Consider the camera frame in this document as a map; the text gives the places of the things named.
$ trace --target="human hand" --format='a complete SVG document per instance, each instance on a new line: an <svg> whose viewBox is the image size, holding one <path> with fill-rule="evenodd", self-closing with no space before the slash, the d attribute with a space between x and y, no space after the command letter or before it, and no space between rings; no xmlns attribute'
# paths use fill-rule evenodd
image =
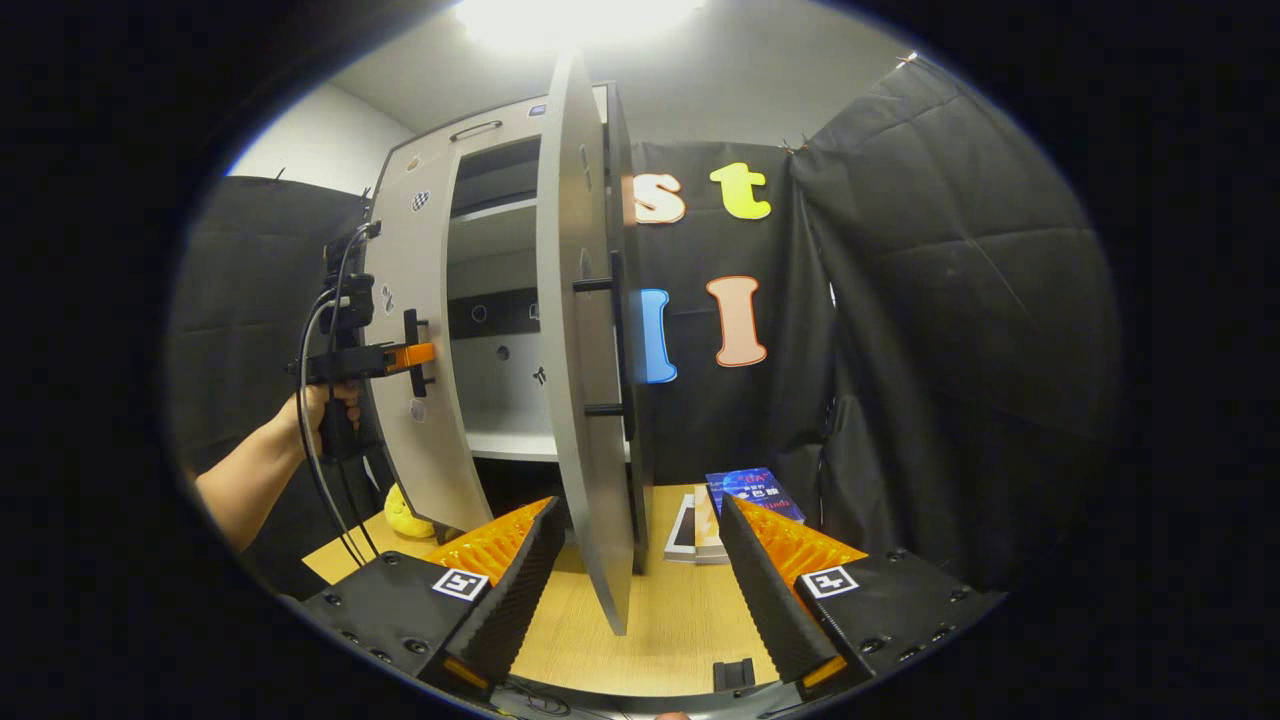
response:
<svg viewBox="0 0 1280 720"><path fill-rule="evenodd" d="M355 429L360 429L360 384L355 380L348 380L344 383L334 383L333 395L335 398L343 401L347 406L347 419ZM276 424L282 432L288 434L282 437L292 437L296 446L301 448L302 441L298 439L298 410L297 410L297 393L289 396L289 400L280 406L280 411L276 414ZM320 441L320 421L324 419L325 405L329 401L329 384L314 384L306 387L306 409L307 409L307 429L311 432L311 441L316 447L316 452L323 452L324 446Z"/></svg>
<svg viewBox="0 0 1280 720"><path fill-rule="evenodd" d="M311 432L320 429L320 420L324 419L325 405L329 402L329 384L307 386L306 406L307 425ZM343 401L347 406L347 419L360 429L360 384L356 380L333 384L333 396Z"/></svg>

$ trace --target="cabinet door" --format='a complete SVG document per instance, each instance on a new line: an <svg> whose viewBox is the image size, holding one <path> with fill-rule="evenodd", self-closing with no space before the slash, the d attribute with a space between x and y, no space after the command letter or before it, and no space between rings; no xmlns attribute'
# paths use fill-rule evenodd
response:
<svg viewBox="0 0 1280 720"><path fill-rule="evenodd" d="M374 201L371 217L383 222L383 233L365 249L364 269L374 275L376 309L364 341L404 342L408 309L428 322L410 340L435 345L435 361L422 369L435 382L426 386L426 397L413 396L408 373L370 382L376 423L413 514L470 530L493 514L467 447L449 351L445 250L461 155L453 143L428 147L434 140L399 152L413 155L411 173L399 169L406 159L393 152L387 172L396 173L394 182L383 182Z"/></svg>
<svg viewBox="0 0 1280 720"><path fill-rule="evenodd" d="M621 398L612 297L572 287L609 274L604 128L576 51L556 64L544 122L536 219L544 389L577 546L609 625L623 635L635 538L622 419L584 413Z"/></svg>

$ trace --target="table surface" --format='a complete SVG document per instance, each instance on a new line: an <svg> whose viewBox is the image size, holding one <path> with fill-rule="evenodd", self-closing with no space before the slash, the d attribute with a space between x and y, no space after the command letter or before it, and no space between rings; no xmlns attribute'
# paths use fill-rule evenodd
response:
<svg viewBox="0 0 1280 720"><path fill-rule="evenodd" d="M654 542L646 573L631 580L627 634L617 637L609 629L577 548L564 546L511 667L513 675L616 696L700 694L714 691L713 662L750 657L756 684L778 679L733 569L663 559L680 502L695 487L653 488ZM436 547L434 539L397 534L381 512L365 527L383 552L424 557ZM352 537L369 557L361 533ZM302 561L329 584L356 569L338 538Z"/></svg>

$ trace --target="ceiling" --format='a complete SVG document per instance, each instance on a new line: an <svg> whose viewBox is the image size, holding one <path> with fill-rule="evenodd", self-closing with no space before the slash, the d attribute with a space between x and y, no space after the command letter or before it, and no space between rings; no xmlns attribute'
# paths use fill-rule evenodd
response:
<svg viewBox="0 0 1280 720"><path fill-rule="evenodd" d="M632 141L792 146L911 50L886 28L800 0L708 0L660 37L580 47L593 82L618 83ZM332 82L419 133L545 94L554 63L553 51L483 46L445 10Z"/></svg>

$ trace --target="ceiling light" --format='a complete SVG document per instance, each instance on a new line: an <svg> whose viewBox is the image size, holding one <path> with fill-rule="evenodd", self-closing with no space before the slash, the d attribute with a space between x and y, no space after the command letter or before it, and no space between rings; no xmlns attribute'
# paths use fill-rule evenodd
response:
<svg viewBox="0 0 1280 720"><path fill-rule="evenodd" d="M454 14L477 42L545 50L660 35L704 0L463 0Z"/></svg>

